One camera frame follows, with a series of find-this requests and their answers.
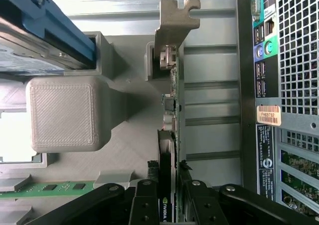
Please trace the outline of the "green RAM stick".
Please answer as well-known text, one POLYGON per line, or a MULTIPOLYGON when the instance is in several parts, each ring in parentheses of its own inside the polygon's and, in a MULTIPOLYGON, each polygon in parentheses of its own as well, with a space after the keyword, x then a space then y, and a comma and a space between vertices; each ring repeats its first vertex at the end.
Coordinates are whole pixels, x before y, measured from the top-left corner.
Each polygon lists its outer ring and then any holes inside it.
POLYGON ((14 192, 0 192, 0 200, 81 196, 92 191, 94 181, 30 183, 14 192))

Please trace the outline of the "grey printed parts rack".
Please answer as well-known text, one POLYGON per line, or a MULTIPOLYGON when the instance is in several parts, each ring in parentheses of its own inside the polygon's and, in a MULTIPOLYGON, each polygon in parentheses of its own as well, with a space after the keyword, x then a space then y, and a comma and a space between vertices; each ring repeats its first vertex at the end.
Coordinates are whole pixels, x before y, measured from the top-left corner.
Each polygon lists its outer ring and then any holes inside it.
MULTIPOLYGON (((127 189, 159 162, 170 78, 154 57, 155 35, 85 35, 96 45, 94 69, 0 73, 0 192, 72 181, 127 189)), ((26 225, 78 197, 0 200, 0 225, 26 225)))

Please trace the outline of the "black open PC case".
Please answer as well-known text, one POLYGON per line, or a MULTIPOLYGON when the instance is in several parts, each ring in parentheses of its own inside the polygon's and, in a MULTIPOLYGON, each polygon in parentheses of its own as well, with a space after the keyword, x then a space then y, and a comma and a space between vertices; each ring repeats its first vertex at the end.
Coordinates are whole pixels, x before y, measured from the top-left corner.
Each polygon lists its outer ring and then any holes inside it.
POLYGON ((319 0, 237 0, 243 186, 319 225, 319 0))

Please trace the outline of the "hard disk in blue caddy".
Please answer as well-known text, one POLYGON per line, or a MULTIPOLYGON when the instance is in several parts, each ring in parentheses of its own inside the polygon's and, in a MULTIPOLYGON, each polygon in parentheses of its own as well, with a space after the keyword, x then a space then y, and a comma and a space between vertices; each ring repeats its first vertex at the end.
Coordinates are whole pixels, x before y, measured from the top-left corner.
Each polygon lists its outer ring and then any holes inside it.
POLYGON ((53 0, 0 0, 0 73, 55 75, 96 61, 95 42, 53 0))

